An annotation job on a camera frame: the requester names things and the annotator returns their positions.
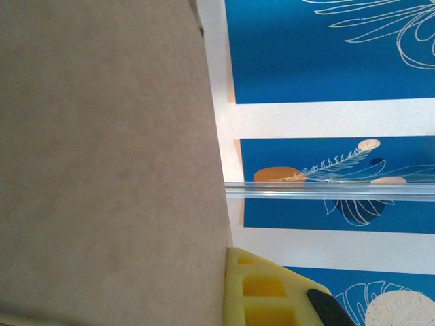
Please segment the white line drawing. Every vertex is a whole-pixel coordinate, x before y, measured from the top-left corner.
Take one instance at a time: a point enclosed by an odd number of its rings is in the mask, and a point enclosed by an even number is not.
[[[367,168],[344,173],[364,161],[368,154],[381,146],[378,139],[365,139],[346,156],[335,156],[333,160],[323,160],[310,169],[304,168],[300,173],[272,182],[316,181],[326,183],[374,183],[374,184],[405,184],[408,182],[435,182],[435,164],[410,165],[395,170],[385,171],[387,161],[382,159]],[[395,205],[392,200],[324,200],[326,214],[339,210],[345,221],[357,227],[364,227],[370,221],[381,216],[386,206]]]
[[[435,325],[432,299],[384,280],[356,283],[335,298],[357,326]]]
[[[406,0],[372,0],[364,2],[361,2],[361,0],[302,1],[318,5],[330,5],[325,9],[314,11],[319,15],[347,15],[361,12],[359,18],[344,19],[331,24],[329,27],[333,29],[354,28],[357,31],[357,26],[371,26],[368,32],[364,31],[357,37],[346,39],[345,41],[348,43],[364,43],[396,34],[396,47],[404,63],[418,69],[435,69],[435,0],[424,0],[425,4],[423,5],[415,5],[415,3],[411,2],[411,6],[393,11],[388,11],[391,10],[388,5],[392,3],[406,5]],[[363,16],[369,8],[385,9],[387,12],[374,16]],[[423,36],[421,30],[427,26],[432,34]],[[404,49],[405,37],[409,40],[408,36],[410,35],[413,36],[416,43],[409,46],[408,51],[417,46],[427,46],[431,54],[429,62],[427,62],[427,59],[423,61],[413,58],[413,55]]]

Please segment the beige fabric surface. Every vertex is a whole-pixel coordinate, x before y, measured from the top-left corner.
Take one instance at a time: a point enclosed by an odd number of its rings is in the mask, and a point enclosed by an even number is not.
[[[0,302],[221,325],[228,216],[188,1],[5,0]]]

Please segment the orange circle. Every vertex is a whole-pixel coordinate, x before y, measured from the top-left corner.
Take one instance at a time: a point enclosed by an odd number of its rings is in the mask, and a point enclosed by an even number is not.
[[[257,171],[254,174],[254,180],[257,182],[304,182],[307,176],[296,168],[275,166]]]

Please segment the yellow sponge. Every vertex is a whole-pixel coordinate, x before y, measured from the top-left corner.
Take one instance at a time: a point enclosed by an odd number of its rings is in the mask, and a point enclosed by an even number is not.
[[[226,258],[224,326],[323,326],[307,291],[323,285],[237,248]]]

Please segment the yellow foam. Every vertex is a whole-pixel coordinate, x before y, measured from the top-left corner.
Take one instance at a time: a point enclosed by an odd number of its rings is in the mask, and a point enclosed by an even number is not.
[[[306,292],[323,285],[238,248],[226,258],[224,326],[323,326]]]

